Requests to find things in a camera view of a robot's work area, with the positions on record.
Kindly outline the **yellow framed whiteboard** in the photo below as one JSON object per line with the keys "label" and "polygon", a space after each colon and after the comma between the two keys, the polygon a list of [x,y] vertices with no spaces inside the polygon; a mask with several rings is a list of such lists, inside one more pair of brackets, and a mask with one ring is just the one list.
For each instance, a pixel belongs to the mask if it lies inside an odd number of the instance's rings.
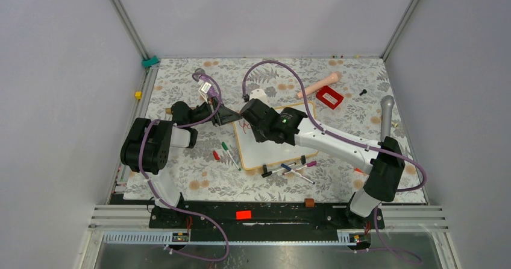
{"label": "yellow framed whiteboard", "polygon": [[236,121],[233,126],[241,165],[244,170],[298,160],[301,156],[312,157],[319,153],[316,149],[292,146],[286,143],[257,142],[250,124],[244,119]]}

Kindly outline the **red marker cap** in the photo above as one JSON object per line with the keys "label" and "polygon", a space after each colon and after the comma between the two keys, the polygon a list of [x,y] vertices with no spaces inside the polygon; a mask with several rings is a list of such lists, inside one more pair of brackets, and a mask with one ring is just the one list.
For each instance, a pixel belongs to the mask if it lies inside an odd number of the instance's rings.
{"label": "red marker cap", "polygon": [[215,160],[220,160],[220,156],[218,155],[217,151],[213,150],[213,156],[215,158]]}

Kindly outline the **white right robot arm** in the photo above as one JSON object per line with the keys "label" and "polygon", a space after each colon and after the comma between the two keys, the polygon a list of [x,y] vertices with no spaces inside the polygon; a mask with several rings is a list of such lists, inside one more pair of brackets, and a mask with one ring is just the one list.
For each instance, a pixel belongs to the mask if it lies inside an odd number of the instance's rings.
{"label": "white right robot arm", "polygon": [[405,163],[399,143],[387,136],[372,141],[321,126],[309,111],[285,107],[278,112],[259,99],[249,100],[241,117],[256,133],[256,141],[312,148],[349,163],[368,175],[345,212],[347,223],[360,228],[382,202],[394,199]]}

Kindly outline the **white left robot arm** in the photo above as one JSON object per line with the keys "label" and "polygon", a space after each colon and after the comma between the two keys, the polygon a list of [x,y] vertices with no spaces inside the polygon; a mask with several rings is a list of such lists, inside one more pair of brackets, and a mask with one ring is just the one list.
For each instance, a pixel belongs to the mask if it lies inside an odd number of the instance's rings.
{"label": "white left robot arm", "polygon": [[197,142],[195,125],[211,122],[222,126],[241,119],[239,113],[213,98],[191,108],[183,101],[170,107],[171,120],[136,118],[121,147],[121,164],[142,175],[154,196],[155,205],[165,208],[164,220],[182,226],[187,212],[183,195],[169,174],[163,173],[171,148],[191,149]]}

